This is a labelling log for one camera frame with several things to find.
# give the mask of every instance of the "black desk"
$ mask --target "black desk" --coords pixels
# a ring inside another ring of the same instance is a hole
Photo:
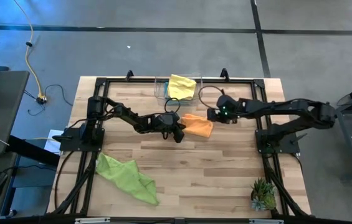
[[[53,166],[56,166],[59,161],[58,155],[11,136],[12,125],[14,124],[28,77],[29,72],[0,72],[0,139],[10,145],[6,146],[0,142],[0,171],[16,166],[18,156],[28,157]],[[8,174],[11,175],[12,172],[15,171],[9,170]],[[8,209],[6,205],[12,200],[13,192],[11,189],[13,189],[13,182],[14,175],[11,176],[4,186],[4,189],[9,190],[9,193],[6,194],[3,190],[0,197],[0,215],[5,214],[4,210]]]

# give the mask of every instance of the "yellow cable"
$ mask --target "yellow cable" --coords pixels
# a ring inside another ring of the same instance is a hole
[[[43,138],[43,137],[41,137],[41,138],[32,138],[31,140],[49,140],[49,141],[56,141],[56,142],[58,142],[58,141],[55,140],[55,139],[52,139],[52,138]]]
[[[18,5],[19,9],[24,13],[26,19],[27,19],[27,22],[29,23],[29,27],[31,27],[31,38],[29,39],[29,43],[32,43],[32,39],[33,39],[33,26],[32,26],[32,22],[31,20],[29,19],[29,17],[27,16],[26,12],[23,10],[23,8],[19,5],[19,3],[14,0],[14,2]],[[30,65],[29,63],[29,46],[27,46],[26,48],[26,53],[25,53],[25,62],[26,62],[26,65],[29,67],[29,70],[32,72],[34,78],[36,79],[36,83],[37,83],[37,86],[39,87],[39,95],[37,97],[39,97],[40,99],[45,99],[45,96],[43,95],[42,93],[42,89],[41,89],[41,86],[40,86],[40,81],[36,75],[36,73],[34,72],[32,66]]]

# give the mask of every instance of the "orange cloth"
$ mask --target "orange cloth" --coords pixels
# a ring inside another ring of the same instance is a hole
[[[207,138],[211,135],[213,129],[212,121],[192,114],[184,114],[181,118],[181,124],[186,126],[186,128],[183,129],[185,133],[196,134]]]

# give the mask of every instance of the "table leg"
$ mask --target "table leg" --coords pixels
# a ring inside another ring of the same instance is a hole
[[[8,139],[8,144],[6,151],[16,152],[20,156],[28,157],[34,159],[38,162],[57,166],[59,162],[59,156],[46,151],[40,147],[34,146],[22,139],[19,139],[14,136],[10,136]]]

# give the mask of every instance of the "succulent plant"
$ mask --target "succulent plant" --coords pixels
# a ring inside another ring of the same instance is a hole
[[[252,208],[256,211],[274,209],[277,206],[273,184],[259,178],[254,182],[252,189]]]

